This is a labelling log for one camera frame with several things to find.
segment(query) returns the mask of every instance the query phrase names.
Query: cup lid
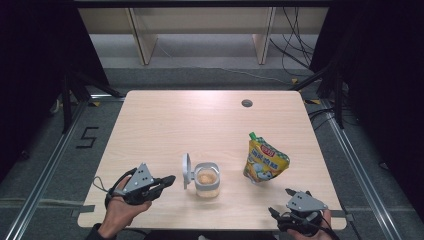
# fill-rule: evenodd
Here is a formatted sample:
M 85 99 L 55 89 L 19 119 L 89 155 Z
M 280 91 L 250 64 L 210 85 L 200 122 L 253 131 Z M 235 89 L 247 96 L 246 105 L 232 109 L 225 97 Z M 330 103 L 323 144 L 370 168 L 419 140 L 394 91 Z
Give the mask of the cup lid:
M 194 173 L 191 171 L 191 161 L 188 153 L 183 155 L 183 177 L 184 189 L 187 189 L 187 185 L 194 179 Z

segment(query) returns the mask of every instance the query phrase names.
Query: human hand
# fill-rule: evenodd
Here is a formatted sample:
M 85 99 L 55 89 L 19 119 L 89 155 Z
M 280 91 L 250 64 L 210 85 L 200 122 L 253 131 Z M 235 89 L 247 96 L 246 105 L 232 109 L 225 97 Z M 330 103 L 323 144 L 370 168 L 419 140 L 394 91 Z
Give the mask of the human hand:
M 123 189 L 130 178 L 126 177 L 117 186 Z M 126 226 L 131 225 L 132 220 L 140 213 L 145 212 L 152 205 L 146 201 L 141 205 L 129 205 L 120 196 L 113 197 L 107 206 L 106 216 L 98 233 L 103 238 L 112 238 Z
M 331 226 L 331 212 L 330 210 L 326 209 L 322 211 L 323 218 L 327 221 L 321 222 L 321 227 L 323 228 L 330 228 Z M 293 229 L 287 229 L 287 233 L 292 235 L 294 239 L 296 240 L 332 240 L 331 236 L 328 235 L 323 230 L 319 230 L 314 236 L 312 237 L 305 237 L 303 234 L 299 233 L 296 230 Z

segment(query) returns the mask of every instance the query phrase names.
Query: snack bag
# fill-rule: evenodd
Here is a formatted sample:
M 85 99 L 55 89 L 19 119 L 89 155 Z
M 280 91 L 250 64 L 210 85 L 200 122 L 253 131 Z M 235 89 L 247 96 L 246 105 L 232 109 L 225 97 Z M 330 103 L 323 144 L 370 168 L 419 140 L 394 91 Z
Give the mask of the snack bag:
M 290 159 L 286 154 L 269 145 L 263 138 L 257 138 L 254 132 L 249 136 L 249 155 L 243 175 L 253 183 L 273 179 L 289 167 Z

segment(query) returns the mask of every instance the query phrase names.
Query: sleeve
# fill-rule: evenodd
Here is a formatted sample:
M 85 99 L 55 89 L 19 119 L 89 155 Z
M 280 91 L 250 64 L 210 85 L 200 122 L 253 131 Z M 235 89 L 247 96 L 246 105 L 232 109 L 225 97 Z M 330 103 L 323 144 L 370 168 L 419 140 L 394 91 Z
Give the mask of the sleeve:
M 94 224 L 93 228 L 91 228 L 91 231 L 88 234 L 88 236 L 85 238 L 85 240 L 108 240 L 106 238 L 103 238 L 98 232 L 101 225 L 102 224 L 100 223 Z

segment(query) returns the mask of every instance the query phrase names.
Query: gray carpet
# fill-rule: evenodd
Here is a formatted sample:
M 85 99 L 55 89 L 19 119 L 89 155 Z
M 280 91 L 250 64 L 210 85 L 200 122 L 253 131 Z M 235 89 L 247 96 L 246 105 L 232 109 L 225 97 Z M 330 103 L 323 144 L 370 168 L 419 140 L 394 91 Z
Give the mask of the gray carpet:
M 237 70 L 280 81 L 222 69 L 106 69 L 105 71 L 111 86 L 122 93 L 133 89 L 286 90 L 291 87 L 293 78 L 299 80 L 305 78 L 290 76 L 280 69 Z M 296 73 L 310 74 L 302 70 L 297 70 Z M 318 85 L 319 82 L 303 89 L 302 97 L 308 100 L 317 99 L 315 91 Z M 90 90 L 92 93 L 100 92 L 93 88 Z M 72 139 L 24 234 L 24 239 L 83 239 L 88 234 L 89 229 L 80 228 L 73 213 L 85 199 L 121 106 L 122 102 L 119 101 L 103 101 L 98 107 L 87 107 L 82 113 Z M 321 105 L 307 104 L 305 107 L 308 112 L 312 112 L 319 110 Z M 392 214 L 401 236 L 404 239 L 423 239 L 423 223 L 390 172 L 378 166 L 380 161 L 378 153 L 355 117 L 351 115 L 349 111 L 344 111 L 345 131 L 377 192 Z M 353 214 L 355 219 L 353 223 L 360 236 L 362 239 L 385 239 L 326 116 L 322 114 L 317 117 L 313 126 L 317 128 L 316 136 L 336 192 L 347 211 Z M 33 141 L 30 149 L 31 158 L 18 162 L 1 183 L 0 237 L 4 237 L 23 199 L 31 192 L 60 138 L 62 127 L 61 113 L 47 119 Z M 96 141 L 92 148 L 79 149 L 77 146 L 89 144 L 86 140 L 81 140 L 87 127 L 98 127 L 87 132 L 88 135 L 96 137 Z M 340 239 L 358 239 L 352 225 L 349 224 L 346 229 L 337 231 L 337 234 Z M 142 236 L 134 232 L 123 232 L 119 234 L 118 239 L 142 239 Z M 290 237 L 282 234 L 281 239 Z

